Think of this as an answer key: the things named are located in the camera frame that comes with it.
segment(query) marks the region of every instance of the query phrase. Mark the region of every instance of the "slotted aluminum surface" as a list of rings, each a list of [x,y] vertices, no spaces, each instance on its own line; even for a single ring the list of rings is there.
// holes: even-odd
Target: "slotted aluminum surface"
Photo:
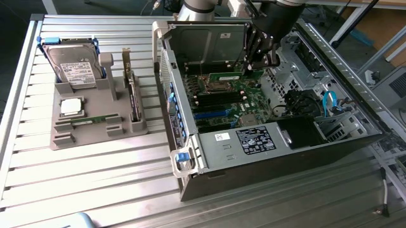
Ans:
[[[0,128],[0,227],[65,227],[80,211],[97,227],[403,227],[406,206],[391,185],[391,217],[371,213],[382,204],[383,187],[367,150],[318,169],[179,201],[152,74],[151,24],[160,19],[171,20],[60,15],[31,22]],[[36,50],[37,35],[95,35],[100,51],[113,54],[115,76],[123,70],[121,48],[131,48],[148,135],[48,148],[55,74]]]

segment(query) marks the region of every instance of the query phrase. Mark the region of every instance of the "warning label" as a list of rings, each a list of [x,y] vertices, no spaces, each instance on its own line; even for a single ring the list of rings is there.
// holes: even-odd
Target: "warning label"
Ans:
[[[61,67],[65,78],[72,85],[96,83],[89,62],[61,63]]]
[[[276,149],[264,126],[236,131],[247,155]]]

